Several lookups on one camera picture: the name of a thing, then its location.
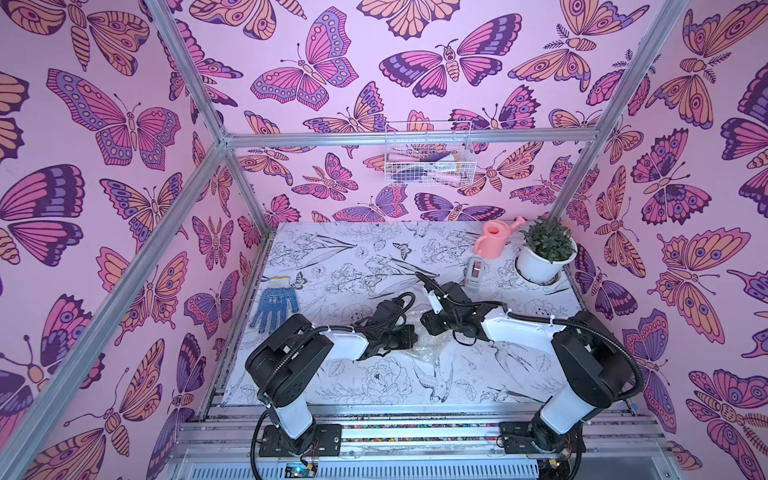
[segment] purple butterfly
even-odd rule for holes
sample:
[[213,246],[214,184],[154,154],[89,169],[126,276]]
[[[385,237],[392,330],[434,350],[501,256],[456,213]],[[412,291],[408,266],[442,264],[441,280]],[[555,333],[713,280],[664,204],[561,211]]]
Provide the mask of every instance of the purple butterfly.
[[653,309],[649,316],[640,319],[636,329],[623,329],[621,332],[624,335],[624,345],[636,358],[643,373],[643,380],[645,380],[643,397],[648,409],[659,418],[661,427],[665,431],[677,433],[677,419],[675,419],[672,399],[664,382],[659,378],[659,375],[662,375],[659,367],[667,363],[667,360],[664,360],[661,365],[654,363],[664,354],[669,341],[667,315]]
[[541,177],[541,185],[531,185],[530,187],[518,188],[509,195],[510,198],[520,198],[523,201],[530,200],[534,204],[547,205],[554,202],[557,193],[563,187],[565,179],[571,173],[573,164],[568,161],[571,155],[559,157],[549,172],[549,180]]
[[631,293],[616,282],[603,280],[605,274],[594,265],[589,252],[582,245],[576,244],[578,252],[574,265],[576,270],[576,281],[581,287],[581,293],[586,292],[591,287],[592,296],[597,295],[594,300],[594,309],[605,315],[606,319],[614,318],[614,311],[617,315],[629,315],[637,310],[637,300]]
[[483,78],[495,75],[502,69],[502,61],[496,58],[467,55],[506,55],[512,42],[518,37],[522,26],[522,17],[516,13],[503,15],[481,25],[458,46],[456,50],[447,45],[442,55],[433,51],[404,51],[385,58],[379,64],[379,70],[385,77],[403,87],[413,86],[413,96],[424,98],[427,95],[445,96],[448,88],[448,76],[458,81],[459,69],[464,72],[469,84],[480,85]]
[[733,457],[745,477],[765,480],[750,444],[737,430],[740,425],[746,437],[762,451],[765,443],[750,426],[764,427],[765,416],[760,413],[742,415],[735,409],[757,409],[768,404],[768,379],[759,375],[742,379],[725,370],[715,370],[712,377],[704,372],[688,374],[690,381],[703,390],[694,390],[703,403],[688,399],[685,405],[700,422],[709,422],[707,434],[710,439]]
[[232,320],[234,298],[237,295],[237,281],[240,274],[234,270],[229,274],[221,292],[198,293],[184,302],[184,315],[190,317],[195,325],[203,325],[205,336],[210,340],[219,329],[219,318],[224,323]]
[[[729,118],[720,128],[726,139],[723,160],[733,160],[759,152],[747,164],[747,168],[768,165],[768,64],[757,72],[739,101],[739,111],[758,120],[756,124],[745,118]],[[757,212],[768,218],[768,169],[764,169],[746,181],[739,195],[757,202]]]
[[160,472],[163,471],[170,454],[174,451],[174,446],[178,439],[179,428],[186,422],[189,422],[194,416],[194,410],[187,407],[174,409],[165,421],[160,435],[154,443],[152,456],[149,459],[147,467],[147,480],[155,480]]
[[263,73],[250,90],[259,99],[274,98],[281,104],[298,100],[318,111],[328,101],[323,84],[345,87],[357,78],[355,69],[344,58],[352,43],[346,36],[346,15],[328,8],[315,20],[306,36],[306,60],[299,67],[280,67]]
[[367,207],[343,208],[334,213],[333,218],[338,222],[383,222],[385,215],[400,218],[408,213],[406,206],[402,204],[407,197],[405,185],[389,185],[376,195],[375,203],[371,197]]
[[434,194],[416,194],[414,195],[416,206],[422,214],[422,220],[433,222],[459,221],[487,221],[499,218],[504,215],[505,210],[499,207],[489,205],[480,205],[478,207],[468,207],[468,204],[456,204],[446,200],[439,195]]

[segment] butterfly wing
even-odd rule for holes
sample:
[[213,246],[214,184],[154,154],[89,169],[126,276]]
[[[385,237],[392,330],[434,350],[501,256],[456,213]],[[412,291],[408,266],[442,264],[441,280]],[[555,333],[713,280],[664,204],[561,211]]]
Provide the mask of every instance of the butterfly wing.
[[610,100],[611,95],[614,94],[616,86],[619,85],[619,80],[624,74],[624,69],[608,72],[603,75],[592,85],[592,89],[587,96],[587,105],[597,105],[604,101]]
[[221,321],[224,323],[232,320],[234,300],[237,295],[237,282],[239,280],[240,274],[237,270],[233,270],[221,286],[221,294],[219,295],[219,298],[221,301]]
[[758,409],[768,404],[768,379],[755,375],[743,379],[725,370],[712,375],[715,389],[729,404],[740,409]]
[[174,450],[174,446],[176,446],[179,428],[184,423],[189,422],[193,416],[194,410],[187,407],[174,409],[170,413],[152,448],[152,456],[147,466],[147,480],[155,480],[160,475]]
[[23,480],[77,478],[96,480],[104,461],[107,437],[93,429],[59,442],[35,456]]
[[645,74],[643,79],[640,81],[640,84],[637,86],[637,90],[634,91],[632,99],[629,100],[627,109],[629,110],[630,117],[633,117],[638,111],[640,111],[640,109],[643,107],[645,99],[648,96],[648,93],[650,93],[650,78],[648,78],[648,74]]
[[179,303],[176,295],[181,290],[181,284],[184,283],[184,277],[187,275],[187,262],[187,252],[179,253],[168,262],[155,282],[152,306],[152,318],[155,322],[169,322],[171,328],[174,327],[171,318],[176,313],[176,305]]
[[434,51],[404,51],[382,60],[379,70],[396,84],[410,87],[413,82],[441,63],[442,56]]
[[119,409],[126,420],[132,422],[144,420],[160,405],[163,385],[159,380],[164,353],[165,341],[159,339],[149,348],[136,368]]
[[40,363],[53,373],[91,322],[91,313],[83,310],[83,301],[61,295],[45,319],[40,340]]
[[498,124],[502,128],[533,128],[531,116],[541,105],[533,98],[533,90],[520,85],[507,97],[498,113]]
[[713,420],[707,425],[707,434],[715,445],[733,457],[745,477],[749,480],[765,480],[750,444],[733,425],[725,420]]
[[203,325],[205,336],[210,340],[219,328],[219,312],[216,299],[209,293],[198,293],[184,302],[184,315],[192,319],[195,325]]
[[205,383],[205,356],[200,356],[200,345],[191,333],[181,340],[176,368],[176,390],[193,392]]
[[149,168],[165,170],[165,148],[175,143],[181,129],[179,116],[167,108],[148,108],[136,119],[141,160]]

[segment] butterfly wallpaper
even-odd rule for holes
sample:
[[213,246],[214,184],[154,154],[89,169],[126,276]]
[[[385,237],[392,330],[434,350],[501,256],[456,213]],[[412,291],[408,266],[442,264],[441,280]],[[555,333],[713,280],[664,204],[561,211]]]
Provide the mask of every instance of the butterfly wallpaper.
[[570,271],[640,363],[635,402],[686,478],[755,480],[768,475],[768,3],[688,8],[563,216]]

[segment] wire basket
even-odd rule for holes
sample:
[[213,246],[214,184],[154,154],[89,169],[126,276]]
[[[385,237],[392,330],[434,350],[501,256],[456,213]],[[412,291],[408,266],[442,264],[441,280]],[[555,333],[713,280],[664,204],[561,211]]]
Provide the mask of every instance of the wire basket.
[[[477,158],[469,141],[469,130],[424,130],[422,121],[388,122],[384,152],[387,184],[448,185],[464,187],[475,179]],[[418,143],[414,135],[419,136]]]

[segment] orange butterfly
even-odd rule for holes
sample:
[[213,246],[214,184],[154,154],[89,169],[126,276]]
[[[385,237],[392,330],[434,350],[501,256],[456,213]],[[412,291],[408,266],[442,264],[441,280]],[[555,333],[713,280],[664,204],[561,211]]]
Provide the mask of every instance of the orange butterfly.
[[85,31],[87,25],[96,46],[112,68],[123,75],[136,73],[138,61],[128,52],[137,52],[147,41],[147,22],[127,12],[96,12],[86,16],[80,8],[84,3],[71,2],[66,5],[63,0],[19,0],[5,1],[2,7],[16,25],[37,35],[56,33],[64,24],[68,13],[74,24],[70,28],[74,56],[78,58],[83,71],[91,60],[91,41]]
[[[0,71],[0,115],[19,111],[29,98],[29,83]],[[0,118],[0,162],[6,158],[18,158],[18,148],[24,144],[24,131],[16,126],[13,118]]]
[[92,416],[103,418],[104,427],[75,435],[38,453],[23,479],[75,478],[76,476],[77,478],[94,480],[104,461],[107,435],[111,436],[110,440],[115,451],[128,457],[130,455],[130,439],[128,438],[128,430],[125,425],[122,425],[122,420],[140,422],[157,410],[163,396],[163,386],[159,380],[164,352],[165,341],[163,339],[159,339],[150,347],[136,368],[136,373],[134,373],[123,396],[123,401],[116,412],[114,405],[117,403],[117,397],[103,415],[96,416],[92,413],[86,413],[64,423],[64,427],[67,427],[74,420],[84,416]]
[[[256,4],[256,14],[243,27],[243,33],[256,40],[267,40],[275,32],[277,21],[270,0],[245,0],[244,2],[226,2],[224,0],[195,0],[190,5],[190,15],[208,23],[225,24],[237,27],[246,21]],[[288,12],[306,20],[304,10],[298,0],[277,0]]]
[[386,21],[389,31],[408,40],[421,38],[430,21],[450,20],[461,0],[362,0],[357,9],[366,17]]
[[694,284],[701,285],[702,276],[720,276],[699,272],[714,268],[736,255],[750,241],[750,237],[738,228],[728,231],[720,228],[714,232],[708,230],[699,233],[690,240],[680,235],[665,242],[659,233],[656,238],[664,244],[661,253],[667,271],[659,275],[656,288],[648,290],[648,295],[658,292],[667,305],[677,306],[677,312],[696,333],[704,334],[710,342],[725,343],[725,334],[717,314]]
[[[531,163],[543,146],[544,142],[542,141],[528,142],[502,161],[498,168],[494,169],[493,165],[491,165],[490,167],[482,168],[482,170],[485,170],[482,173],[475,172],[475,181],[471,185],[459,188],[458,192],[461,195],[467,196],[479,194],[480,190],[485,186],[486,180],[488,180],[488,182],[491,183],[491,186],[496,190],[502,191],[501,177],[506,177],[511,180],[521,180],[533,173],[533,165],[531,165]],[[496,163],[497,158],[498,155],[493,160],[494,164]]]
[[608,152],[609,149],[611,150],[611,165],[621,160],[621,155],[625,151],[630,151],[643,143],[643,132],[636,130],[623,131],[623,129],[630,127],[630,125],[622,127],[623,121],[624,117],[622,116],[619,123],[611,131],[611,136],[608,137],[608,142],[605,144],[605,149],[603,149],[603,153]]
[[[649,9],[648,5],[644,5],[629,15],[620,15],[618,8],[611,2],[598,6],[598,1],[560,0],[563,16],[574,35],[606,35],[619,31],[634,23]],[[545,49],[565,45],[575,51],[590,51],[597,47],[597,44],[588,38],[569,38],[568,30],[563,25],[558,24],[557,31],[560,39],[547,43]],[[579,89],[587,91],[592,76],[589,65],[569,48],[560,48],[528,60],[511,69],[507,75],[527,81],[542,81],[552,75],[556,81],[576,78],[581,82]]]
[[[594,111],[585,117],[580,111],[576,111],[581,115],[581,120],[576,118],[570,111],[562,110],[561,108],[555,108],[549,112],[549,123],[552,128],[595,128],[600,121],[600,112],[602,110]],[[553,141],[552,144],[559,145],[564,144],[565,140]]]
[[716,56],[707,63],[700,58],[685,58],[680,62],[680,68],[690,75],[673,78],[661,85],[648,98],[645,108],[650,107],[656,100],[663,99],[670,110],[678,107],[680,118],[693,124],[694,127],[702,127],[705,130],[712,127],[712,99],[707,86],[697,72],[700,71],[707,81],[714,84],[717,77],[707,66],[713,67],[730,57],[730,52],[718,54],[752,33],[766,20],[768,20],[768,3],[766,2],[744,3],[729,13],[725,20],[720,21],[720,15],[714,15],[705,19],[700,25],[694,23],[694,11],[688,10],[683,20],[685,46],[705,59]]
[[622,220],[619,220],[621,204],[624,201],[624,188],[626,186],[627,170],[624,168],[624,165],[621,165],[616,170],[611,184],[608,185],[608,189],[598,195],[598,201],[595,203],[598,215],[605,220],[609,220],[609,222],[600,226],[594,232],[598,235],[610,234],[603,249],[603,256],[608,265],[616,266],[618,263],[632,275],[643,278],[645,277],[643,260],[640,258],[640,254],[634,248],[634,245],[632,245],[632,242],[619,230],[620,228],[628,230],[624,227],[623,217]]

